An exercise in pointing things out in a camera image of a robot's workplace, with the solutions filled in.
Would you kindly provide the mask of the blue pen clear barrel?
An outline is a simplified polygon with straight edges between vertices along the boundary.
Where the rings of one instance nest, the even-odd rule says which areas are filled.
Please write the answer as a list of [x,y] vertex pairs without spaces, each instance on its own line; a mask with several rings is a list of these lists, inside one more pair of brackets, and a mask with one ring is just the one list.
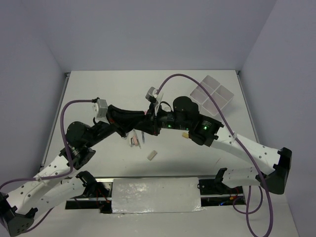
[[145,133],[143,131],[141,131],[141,136],[142,136],[142,142],[143,144],[145,144]]

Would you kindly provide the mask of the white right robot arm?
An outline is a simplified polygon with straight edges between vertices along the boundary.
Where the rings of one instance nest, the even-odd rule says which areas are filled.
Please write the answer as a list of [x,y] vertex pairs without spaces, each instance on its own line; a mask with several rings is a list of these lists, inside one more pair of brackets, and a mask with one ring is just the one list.
[[235,186],[261,186],[272,194],[284,194],[292,151],[286,147],[269,148],[230,131],[220,121],[200,114],[198,105],[187,96],[176,98],[170,112],[152,103],[135,128],[154,136],[161,129],[184,130],[194,143],[222,150],[253,165],[254,170],[244,171],[241,178],[233,177],[235,171],[221,168],[214,182],[220,193]]

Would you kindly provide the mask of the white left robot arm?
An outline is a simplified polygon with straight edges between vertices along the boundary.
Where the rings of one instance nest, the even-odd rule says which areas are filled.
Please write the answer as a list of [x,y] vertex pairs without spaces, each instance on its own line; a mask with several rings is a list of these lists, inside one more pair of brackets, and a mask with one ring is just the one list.
[[88,171],[80,169],[95,155],[92,147],[113,133],[122,138],[132,130],[156,135],[155,112],[128,111],[105,100],[92,101],[95,113],[93,126],[75,121],[64,128],[67,103],[60,115],[61,135],[64,148],[56,158],[33,178],[20,178],[19,188],[0,195],[0,222],[11,237],[27,233],[37,227],[34,221],[43,213],[49,214],[58,204],[78,196],[109,196],[109,190]]

